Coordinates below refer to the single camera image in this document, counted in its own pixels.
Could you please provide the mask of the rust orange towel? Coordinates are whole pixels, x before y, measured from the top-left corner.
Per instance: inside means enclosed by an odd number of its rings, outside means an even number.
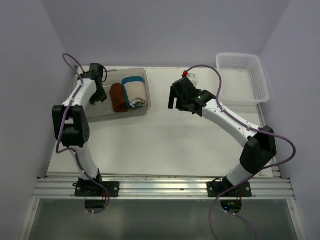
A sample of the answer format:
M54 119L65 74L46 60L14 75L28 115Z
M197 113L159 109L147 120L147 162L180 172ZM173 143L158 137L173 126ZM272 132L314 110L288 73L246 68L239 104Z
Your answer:
M112 108L115 112L125 113L129 110L124 89L120 83L113 84L109 93L112 101Z

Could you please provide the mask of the blue beige Doraemon towel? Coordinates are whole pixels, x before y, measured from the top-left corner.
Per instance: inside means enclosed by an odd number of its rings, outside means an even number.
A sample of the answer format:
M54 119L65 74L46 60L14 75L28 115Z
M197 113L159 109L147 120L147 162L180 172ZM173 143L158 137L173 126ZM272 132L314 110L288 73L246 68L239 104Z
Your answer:
M125 77L121 85L124 91L126 105L129 109L139 109L147 106L147 92L143 77Z

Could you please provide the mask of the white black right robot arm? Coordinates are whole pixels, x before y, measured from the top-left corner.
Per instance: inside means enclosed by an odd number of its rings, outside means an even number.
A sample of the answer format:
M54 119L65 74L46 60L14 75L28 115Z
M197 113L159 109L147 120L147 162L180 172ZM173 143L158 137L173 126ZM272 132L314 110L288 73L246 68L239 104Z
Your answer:
M270 134L273 129L265 126L266 134L250 130L250 127L227 116L226 111L219 106L219 101L214 94L207 90L195 87L179 88L170 87L168 108L179 111L191 112L203 117L226 131L239 144L242 149L239 163L221 181L212 183L211 187L218 193L224 192L227 196L235 196L240 190L244 180L258 174L276 156L277 149L275 138Z

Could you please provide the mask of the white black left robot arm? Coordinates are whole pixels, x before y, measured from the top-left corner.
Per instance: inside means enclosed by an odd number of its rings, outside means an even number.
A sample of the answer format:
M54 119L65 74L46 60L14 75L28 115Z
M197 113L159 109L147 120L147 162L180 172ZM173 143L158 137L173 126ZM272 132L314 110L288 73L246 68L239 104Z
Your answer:
M90 127L86 107L107 99L103 88L103 72L90 70L78 75L75 89L66 101L52 108L56 153L69 151L79 171L76 187L92 196L109 196L98 167L95 165L88 141Z

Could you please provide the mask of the grey translucent plastic bin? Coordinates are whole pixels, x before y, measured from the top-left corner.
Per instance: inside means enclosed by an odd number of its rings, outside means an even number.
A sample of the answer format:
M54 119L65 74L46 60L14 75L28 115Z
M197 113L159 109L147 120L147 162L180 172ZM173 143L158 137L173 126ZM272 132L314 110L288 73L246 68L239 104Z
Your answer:
M151 107L147 72L143 68L106 69L99 63L85 67L72 107L82 106L89 122L145 115Z

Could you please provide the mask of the white plastic mesh basket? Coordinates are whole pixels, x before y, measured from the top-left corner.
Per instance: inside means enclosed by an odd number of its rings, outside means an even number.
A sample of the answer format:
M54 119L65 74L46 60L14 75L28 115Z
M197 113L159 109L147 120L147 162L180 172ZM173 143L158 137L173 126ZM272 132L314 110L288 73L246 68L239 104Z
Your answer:
M219 98L234 106L255 106L270 100L269 89L258 56L241 53L219 53L216 67L222 78Z

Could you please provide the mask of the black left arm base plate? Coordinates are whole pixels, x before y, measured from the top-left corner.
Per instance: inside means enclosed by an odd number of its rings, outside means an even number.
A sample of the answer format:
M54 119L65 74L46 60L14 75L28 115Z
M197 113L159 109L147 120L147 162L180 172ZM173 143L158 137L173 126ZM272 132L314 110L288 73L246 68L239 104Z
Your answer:
M119 196L120 182L118 181L102 181L101 186L90 180L80 179L77 183L73 183L75 187L74 195L76 197L111 197Z

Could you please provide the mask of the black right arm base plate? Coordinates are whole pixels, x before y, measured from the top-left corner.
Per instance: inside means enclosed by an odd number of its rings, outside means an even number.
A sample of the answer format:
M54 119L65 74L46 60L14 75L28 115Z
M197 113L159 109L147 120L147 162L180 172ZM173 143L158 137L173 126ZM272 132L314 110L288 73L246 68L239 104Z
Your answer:
M214 197L252 197L251 185L249 182L242 183L241 185L233 186L226 178L216 178L206 183L207 195L210 198Z

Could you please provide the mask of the aluminium extrusion rail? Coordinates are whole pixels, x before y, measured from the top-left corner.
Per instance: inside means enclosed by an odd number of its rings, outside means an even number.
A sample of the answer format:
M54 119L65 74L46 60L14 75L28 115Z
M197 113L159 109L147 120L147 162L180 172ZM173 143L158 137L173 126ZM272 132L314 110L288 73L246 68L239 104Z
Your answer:
M206 200L212 177L104 174L104 181L119 182L119 200ZM50 172L36 181L32 196L37 199L73 199L74 173ZM295 194L289 180L255 177L250 180L251 200L287 200Z

